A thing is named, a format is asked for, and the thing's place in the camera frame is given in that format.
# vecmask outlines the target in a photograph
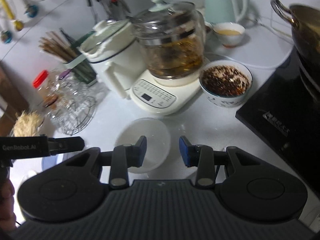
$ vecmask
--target red cap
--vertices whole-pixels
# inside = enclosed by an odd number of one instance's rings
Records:
[[[47,70],[43,70],[39,73],[39,75],[35,78],[32,85],[34,88],[38,88],[42,82],[47,78],[49,72]]]

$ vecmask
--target yellow handle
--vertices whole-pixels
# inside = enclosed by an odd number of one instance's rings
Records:
[[[23,22],[16,19],[6,0],[0,0],[0,3],[2,4],[2,7],[4,8],[8,18],[13,21],[14,28],[18,32],[21,31],[24,27]]]

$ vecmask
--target human hand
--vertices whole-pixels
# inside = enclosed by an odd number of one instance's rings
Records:
[[[12,231],[16,228],[16,215],[13,212],[14,187],[9,179],[6,179],[1,188],[0,200],[0,228],[4,231]]]

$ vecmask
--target digital display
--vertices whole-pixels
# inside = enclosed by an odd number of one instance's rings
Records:
[[[143,94],[141,97],[147,101],[149,101],[152,98],[151,96],[148,96],[147,94]]]

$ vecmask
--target glass teapot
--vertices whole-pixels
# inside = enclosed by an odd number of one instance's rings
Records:
[[[148,70],[166,80],[196,72],[203,63],[203,16],[191,2],[151,1],[155,6],[131,18]]]

